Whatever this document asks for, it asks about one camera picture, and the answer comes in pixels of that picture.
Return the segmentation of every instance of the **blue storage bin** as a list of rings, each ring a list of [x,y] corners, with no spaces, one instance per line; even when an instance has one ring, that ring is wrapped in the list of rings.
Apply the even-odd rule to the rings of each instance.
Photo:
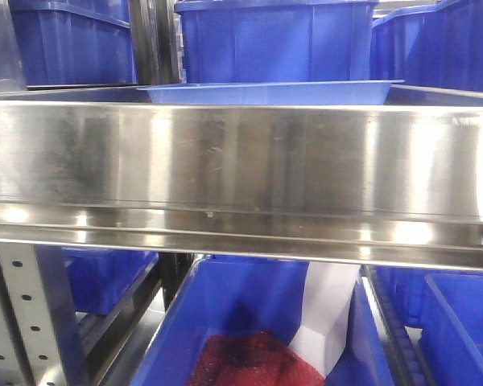
[[[270,329],[285,344],[300,325],[308,263],[218,257],[199,261],[181,287],[132,386],[184,386],[209,335]],[[349,313],[347,348],[328,385],[392,386],[362,283]]]
[[[375,21],[372,79],[403,79],[406,84],[440,86],[442,39],[436,7],[411,6]]]
[[[374,22],[371,76],[483,92],[483,0],[445,0]]]
[[[9,3],[27,84],[136,83],[127,0]]]
[[[430,274],[419,345],[439,386],[483,385],[483,277]]]
[[[140,88],[154,103],[192,105],[382,105],[395,83],[171,84]]]
[[[376,267],[379,279],[386,289],[395,311],[406,326],[423,326],[424,303],[427,296],[426,275],[429,273],[453,273],[473,275],[469,271]]]
[[[77,311],[108,314],[156,252],[63,248]]]
[[[192,0],[181,15],[189,83],[369,79],[377,1]]]

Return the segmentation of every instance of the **metal beam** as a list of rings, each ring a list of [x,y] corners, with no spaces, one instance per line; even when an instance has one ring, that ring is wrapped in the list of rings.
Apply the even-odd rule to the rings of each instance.
[[[483,107],[0,101],[0,240],[483,269]]]

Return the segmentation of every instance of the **metal rack frame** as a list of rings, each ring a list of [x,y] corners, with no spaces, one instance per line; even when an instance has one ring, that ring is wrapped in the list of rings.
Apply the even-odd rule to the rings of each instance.
[[[140,84],[177,81],[171,2],[132,0],[131,19]],[[6,1],[0,23],[0,92],[24,90]],[[161,285],[169,305],[189,253],[483,269],[483,93],[147,102],[136,87],[0,94],[0,384],[125,384],[157,326],[145,310]],[[78,322],[48,245],[163,254],[110,315]]]

